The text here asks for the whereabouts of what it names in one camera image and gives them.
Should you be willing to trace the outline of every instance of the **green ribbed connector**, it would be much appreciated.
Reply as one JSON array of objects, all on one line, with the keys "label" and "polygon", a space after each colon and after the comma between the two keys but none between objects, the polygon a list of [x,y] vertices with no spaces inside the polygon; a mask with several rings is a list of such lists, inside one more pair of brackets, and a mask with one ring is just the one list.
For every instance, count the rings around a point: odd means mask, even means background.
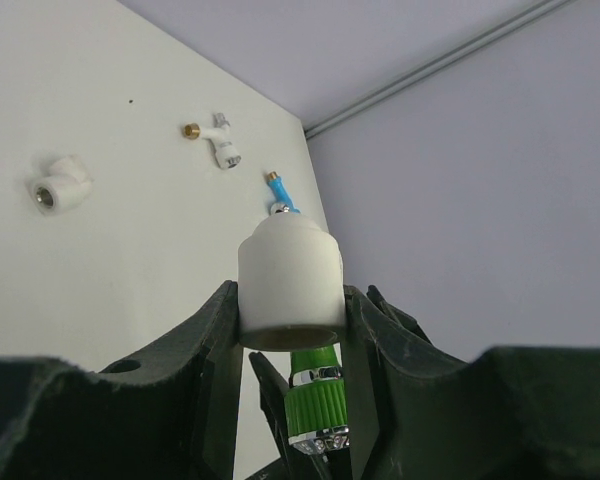
[{"label": "green ribbed connector", "polygon": [[[339,367],[333,346],[293,352],[291,376],[325,367]],[[284,399],[289,437],[347,425],[344,380],[314,380],[294,386]]]}]

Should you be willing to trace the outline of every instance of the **gray strip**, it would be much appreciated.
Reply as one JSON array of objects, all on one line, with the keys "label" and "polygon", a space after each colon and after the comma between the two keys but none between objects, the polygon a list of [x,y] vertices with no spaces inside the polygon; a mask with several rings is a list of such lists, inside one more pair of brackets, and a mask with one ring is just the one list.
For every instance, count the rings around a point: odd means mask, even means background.
[{"label": "gray strip", "polygon": [[392,97],[396,93],[399,93],[402,90],[405,90],[406,88],[409,88],[416,83],[435,75],[441,70],[450,67],[460,60],[463,60],[472,53],[491,45],[507,35],[516,32],[534,20],[548,15],[558,8],[574,1],[576,0],[543,0],[538,2],[514,17],[500,23],[499,25],[496,25],[477,37],[472,38],[468,42],[463,43],[450,52],[440,55],[439,57],[434,58],[430,62],[416,68],[415,70],[401,75],[391,83],[372,91],[371,93],[357,100],[355,103],[343,108],[333,115],[328,116],[324,120],[314,123],[313,125],[309,125],[305,129],[305,137],[307,140],[309,140],[316,135],[320,135],[321,133],[324,133],[335,126],[340,125],[341,123],[349,120],[351,117],[364,112],[368,108],[371,108],[383,100]]}]

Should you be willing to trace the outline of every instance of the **screw hole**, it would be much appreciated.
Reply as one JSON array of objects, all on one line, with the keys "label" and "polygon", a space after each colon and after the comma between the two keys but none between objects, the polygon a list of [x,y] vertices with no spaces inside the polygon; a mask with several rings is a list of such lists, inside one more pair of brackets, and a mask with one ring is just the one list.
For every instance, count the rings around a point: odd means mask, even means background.
[{"label": "screw hole", "polygon": [[132,372],[140,368],[140,362],[137,360],[120,360],[112,365],[109,365],[103,373],[125,373]]},{"label": "screw hole", "polygon": [[54,200],[51,192],[45,187],[38,187],[36,190],[36,200],[44,208],[53,208]]}]

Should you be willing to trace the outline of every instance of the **white elbow fitting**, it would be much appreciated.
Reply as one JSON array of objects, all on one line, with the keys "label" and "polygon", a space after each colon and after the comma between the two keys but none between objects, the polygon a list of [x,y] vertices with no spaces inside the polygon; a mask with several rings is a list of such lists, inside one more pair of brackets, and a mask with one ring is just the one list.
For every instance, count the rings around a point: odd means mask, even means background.
[{"label": "white elbow fitting", "polygon": [[200,127],[197,123],[186,125],[184,127],[184,136],[191,140],[197,138],[209,140],[213,143],[218,166],[223,170],[233,168],[240,163],[242,157],[229,138],[229,122],[222,113],[214,115],[214,122],[215,127],[213,128]]}]

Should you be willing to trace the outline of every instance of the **brass fitting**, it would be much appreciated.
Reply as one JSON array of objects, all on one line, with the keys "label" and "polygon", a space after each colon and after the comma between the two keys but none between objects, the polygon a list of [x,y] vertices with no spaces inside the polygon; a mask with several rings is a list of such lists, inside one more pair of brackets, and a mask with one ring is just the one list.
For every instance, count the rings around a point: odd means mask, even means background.
[{"label": "brass fitting", "polygon": [[195,140],[200,136],[200,125],[197,123],[190,123],[189,125],[185,125],[182,129],[183,135],[189,140]]}]

